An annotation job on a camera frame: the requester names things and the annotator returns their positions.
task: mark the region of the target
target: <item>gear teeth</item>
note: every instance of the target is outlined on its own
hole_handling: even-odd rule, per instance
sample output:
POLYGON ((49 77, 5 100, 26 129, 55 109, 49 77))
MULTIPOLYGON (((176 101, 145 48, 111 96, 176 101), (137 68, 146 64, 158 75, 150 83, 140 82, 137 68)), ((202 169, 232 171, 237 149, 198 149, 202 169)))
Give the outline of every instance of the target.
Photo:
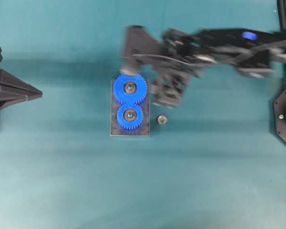
POLYGON ((139 104, 147 95, 146 80, 140 76, 126 76, 121 74, 114 82, 113 92, 116 100, 121 104, 139 104), (127 94, 124 91, 124 85, 127 82, 134 82, 137 85, 137 91, 133 94, 127 94))
POLYGON ((120 109, 118 110, 117 120, 118 120, 119 125, 122 128, 124 128, 126 130, 134 130, 134 129, 138 128, 143 121, 143 111, 142 111, 141 107, 139 107, 137 105, 122 105, 120 107, 120 109), (127 109, 133 109, 137 113, 137 118, 133 122, 128 122, 124 119, 123 114, 127 109))

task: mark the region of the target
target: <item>teal table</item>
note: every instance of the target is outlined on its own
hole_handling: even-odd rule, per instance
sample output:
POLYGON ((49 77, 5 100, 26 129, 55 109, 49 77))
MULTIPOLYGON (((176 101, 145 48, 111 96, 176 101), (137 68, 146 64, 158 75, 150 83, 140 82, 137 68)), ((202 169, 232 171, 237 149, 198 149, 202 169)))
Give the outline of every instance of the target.
POLYGON ((212 67, 176 109, 151 106, 149 138, 111 138, 134 24, 279 30, 276 0, 0 0, 1 66, 44 93, 0 112, 0 229, 286 229, 282 65, 267 80, 212 67))

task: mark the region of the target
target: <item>bolt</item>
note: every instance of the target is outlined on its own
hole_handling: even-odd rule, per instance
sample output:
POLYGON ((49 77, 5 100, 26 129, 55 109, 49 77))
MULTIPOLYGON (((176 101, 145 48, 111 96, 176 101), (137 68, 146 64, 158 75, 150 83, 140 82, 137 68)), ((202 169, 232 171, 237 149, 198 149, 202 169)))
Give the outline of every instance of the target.
POLYGON ((133 112, 128 112, 127 117, 132 118, 133 117, 133 112))
POLYGON ((137 91, 137 85, 134 82, 127 82, 124 85, 124 91, 127 94, 133 94, 133 93, 135 93, 137 91))
POLYGON ((157 120, 160 125, 165 125, 168 122, 168 119, 165 115, 158 116, 157 120))
POLYGON ((127 122, 133 122, 137 118, 137 113, 133 109, 127 109, 123 116, 127 122))

